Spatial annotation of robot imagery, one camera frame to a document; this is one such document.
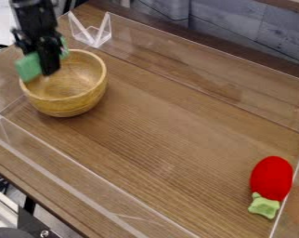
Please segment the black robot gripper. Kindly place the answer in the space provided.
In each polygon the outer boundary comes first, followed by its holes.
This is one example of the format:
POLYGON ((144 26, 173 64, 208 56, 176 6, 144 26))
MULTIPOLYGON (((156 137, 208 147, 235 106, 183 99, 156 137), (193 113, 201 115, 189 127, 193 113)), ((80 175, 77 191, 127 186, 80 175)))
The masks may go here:
POLYGON ((14 45, 24 54, 37 53, 42 74, 53 74, 61 67, 61 46, 57 39, 57 18, 54 7, 58 0, 9 0, 13 17, 17 26, 10 30, 14 37, 14 45))

